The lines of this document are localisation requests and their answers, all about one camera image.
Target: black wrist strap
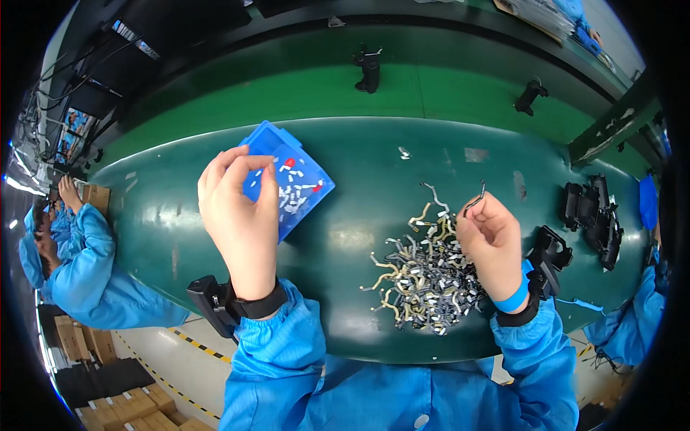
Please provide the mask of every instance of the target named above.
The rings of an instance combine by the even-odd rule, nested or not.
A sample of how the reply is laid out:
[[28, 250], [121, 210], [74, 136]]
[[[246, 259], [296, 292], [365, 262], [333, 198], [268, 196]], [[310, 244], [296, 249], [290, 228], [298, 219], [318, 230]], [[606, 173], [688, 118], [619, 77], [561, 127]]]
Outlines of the black wrist strap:
[[233, 297], [227, 304], [230, 305], [240, 317], [246, 317], [247, 319], [263, 319], [273, 314], [288, 301], [288, 295], [285, 293], [283, 286], [278, 282], [278, 278], [275, 279], [273, 291], [268, 294], [267, 297], [254, 301], [238, 299], [235, 296], [235, 290], [232, 289], [232, 283], [228, 283], [230, 284], [230, 294]]
[[498, 311], [496, 316], [496, 321], [501, 326], [522, 326], [526, 325], [534, 319], [539, 311], [539, 299], [540, 293], [537, 288], [530, 283], [529, 286], [529, 301], [527, 302], [527, 307], [517, 314], [508, 314], [503, 311]]

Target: green workbench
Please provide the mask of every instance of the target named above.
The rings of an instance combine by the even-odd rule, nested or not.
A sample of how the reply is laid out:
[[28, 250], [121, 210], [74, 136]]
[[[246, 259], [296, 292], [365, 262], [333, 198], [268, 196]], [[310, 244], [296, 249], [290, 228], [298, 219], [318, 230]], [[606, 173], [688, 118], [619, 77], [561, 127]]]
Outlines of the green workbench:
[[[610, 163], [595, 161], [573, 171], [564, 145], [535, 134], [456, 121], [336, 117], [276, 124], [297, 137], [336, 183], [278, 247], [277, 269], [279, 277], [289, 278], [305, 297], [321, 303], [327, 349], [332, 354], [384, 363], [430, 363], [432, 357], [448, 362], [499, 352], [488, 325], [494, 310], [489, 301], [484, 314], [472, 312], [447, 336], [437, 337], [410, 328], [395, 329], [392, 310], [370, 311], [378, 304], [378, 294], [359, 289], [383, 273], [371, 263], [369, 253], [383, 257], [394, 250], [384, 239], [412, 233], [407, 220], [431, 201], [430, 190], [421, 187], [420, 181], [435, 185], [440, 199], [457, 211], [479, 192], [479, 180], [484, 179], [487, 190], [520, 221], [525, 253], [539, 226], [552, 227], [574, 254], [573, 263], [559, 274], [562, 299], [577, 297], [603, 305], [608, 312], [639, 284], [648, 233], [638, 214], [638, 185]], [[117, 236], [117, 264], [190, 310], [196, 311], [186, 295], [192, 280], [213, 274], [224, 281], [228, 276], [199, 215], [198, 176], [220, 150], [236, 146], [253, 128], [179, 139], [110, 164], [90, 178], [112, 190], [108, 220]], [[398, 146], [405, 147], [412, 158], [401, 160]], [[467, 148], [487, 153], [479, 162], [468, 161]], [[625, 229], [620, 261], [606, 273], [584, 243], [582, 232], [565, 230], [557, 217], [562, 186], [567, 181], [586, 183], [588, 175], [597, 172], [607, 175], [609, 193], [620, 204], [618, 215]], [[592, 310], [563, 303], [558, 304], [558, 311], [566, 332], [600, 317]]]

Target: blue wristband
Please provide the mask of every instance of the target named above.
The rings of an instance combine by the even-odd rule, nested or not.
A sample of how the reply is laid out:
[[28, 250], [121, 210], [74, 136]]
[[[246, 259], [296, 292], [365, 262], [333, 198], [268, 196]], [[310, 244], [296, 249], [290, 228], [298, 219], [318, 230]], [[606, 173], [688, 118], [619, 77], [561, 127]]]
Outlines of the blue wristband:
[[513, 296], [506, 299], [505, 301], [494, 301], [493, 303], [496, 305], [496, 308], [503, 311], [504, 313], [509, 313], [511, 311], [515, 311], [518, 307], [522, 305], [524, 299], [527, 298], [528, 292], [527, 286], [529, 284], [529, 279], [527, 278], [527, 274], [531, 271], [534, 271], [532, 263], [527, 259], [523, 260], [522, 283], [520, 284], [520, 287], [517, 289], [515, 293], [513, 293]]

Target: hand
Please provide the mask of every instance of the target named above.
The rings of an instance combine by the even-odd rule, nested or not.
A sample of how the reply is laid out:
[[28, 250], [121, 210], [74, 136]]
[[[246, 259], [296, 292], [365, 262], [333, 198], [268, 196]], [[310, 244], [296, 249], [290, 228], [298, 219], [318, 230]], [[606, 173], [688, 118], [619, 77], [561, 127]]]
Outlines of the hand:
[[[494, 301], [510, 298], [522, 283], [522, 249], [518, 220], [491, 193], [462, 214], [457, 214], [456, 237], [462, 252], [470, 256], [477, 268], [479, 282]], [[529, 294], [511, 314], [527, 307]]]
[[84, 203], [79, 198], [74, 181], [65, 175], [60, 179], [57, 189], [60, 192], [60, 197], [65, 205], [69, 208], [72, 208], [72, 211], [74, 211], [75, 214], [78, 213]]
[[600, 48], [604, 47], [604, 43], [602, 42], [602, 37], [599, 35], [599, 33], [594, 31], [594, 29], [592, 27], [589, 28], [588, 33], [589, 33], [589, 37], [591, 37], [592, 39], [596, 40], [597, 43], [599, 43]]
[[[199, 178], [199, 212], [204, 227], [230, 271], [235, 294], [253, 301], [275, 287], [278, 244], [278, 184], [273, 156], [248, 156], [247, 146], [221, 152]], [[242, 194], [250, 170], [264, 168], [261, 194]]]

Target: blue container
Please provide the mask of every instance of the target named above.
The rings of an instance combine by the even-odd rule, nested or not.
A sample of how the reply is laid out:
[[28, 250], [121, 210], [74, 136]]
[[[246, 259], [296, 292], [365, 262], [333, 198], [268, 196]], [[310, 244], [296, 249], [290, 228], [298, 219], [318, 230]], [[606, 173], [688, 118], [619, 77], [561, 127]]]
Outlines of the blue container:
[[656, 187], [651, 175], [640, 181], [640, 217], [644, 227], [654, 229], [658, 214]]
[[[302, 149], [302, 143], [285, 129], [264, 121], [240, 145], [249, 146], [251, 156], [273, 156], [278, 198], [278, 244], [335, 188], [326, 172]], [[244, 195], [256, 202], [261, 192], [262, 169], [249, 172]]]

